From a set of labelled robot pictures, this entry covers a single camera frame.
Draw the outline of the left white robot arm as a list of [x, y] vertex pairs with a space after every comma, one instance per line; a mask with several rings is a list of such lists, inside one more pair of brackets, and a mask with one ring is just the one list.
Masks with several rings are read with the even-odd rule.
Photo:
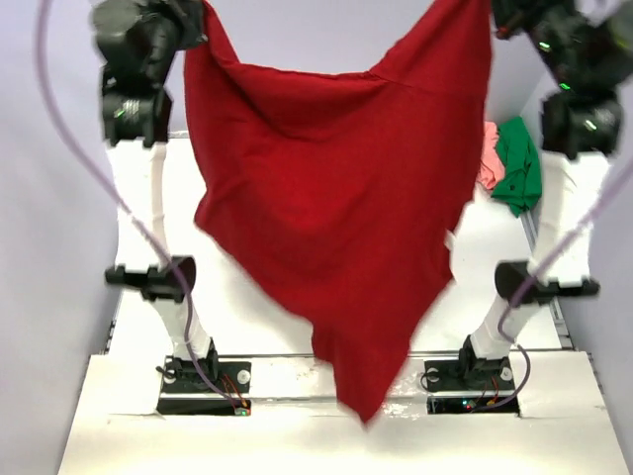
[[137, 292], [162, 320], [172, 354], [158, 367], [180, 392], [217, 392], [219, 357], [202, 327], [191, 292], [197, 277], [193, 257], [168, 249], [163, 209], [163, 171], [172, 99], [165, 82], [180, 50], [207, 39], [199, 1], [100, 1], [92, 10], [94, 40], [105, 64], [101, 109], [110, 146], [139, 140], [140, 170], [121, 192], [140, 207], [132, 224], [151, 253], [121, 261], [105, 273], [108, 284]]

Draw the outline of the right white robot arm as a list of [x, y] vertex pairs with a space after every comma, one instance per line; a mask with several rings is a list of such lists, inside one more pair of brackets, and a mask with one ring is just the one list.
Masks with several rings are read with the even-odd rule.
[[535, 306], [599, 291], [590, 276], [593, 217], [617, 148], [623, 106], [617, 90], [632, 75], [632, 4], [600, 24], [573, 1], [495, 1], [497, 37], [524, 33], [558, 85], [541, 109], [542, 197], [530, 258], [497, 265], [497, 295], [455, 364], [457, 380], [477, 388], [501, 370]]

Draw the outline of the red t-shirt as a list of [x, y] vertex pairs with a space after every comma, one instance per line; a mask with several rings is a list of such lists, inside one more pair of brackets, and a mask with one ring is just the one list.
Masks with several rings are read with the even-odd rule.
[[312, 324], [337, 400], [368, 424], [452, 278], [446, 238], [480, 169], [491, 5], [435, 1], [374, 66], [340, 74], [241, 61], [212, 6], [204, 26], [184, 61], [206, 187], [196, 225]]

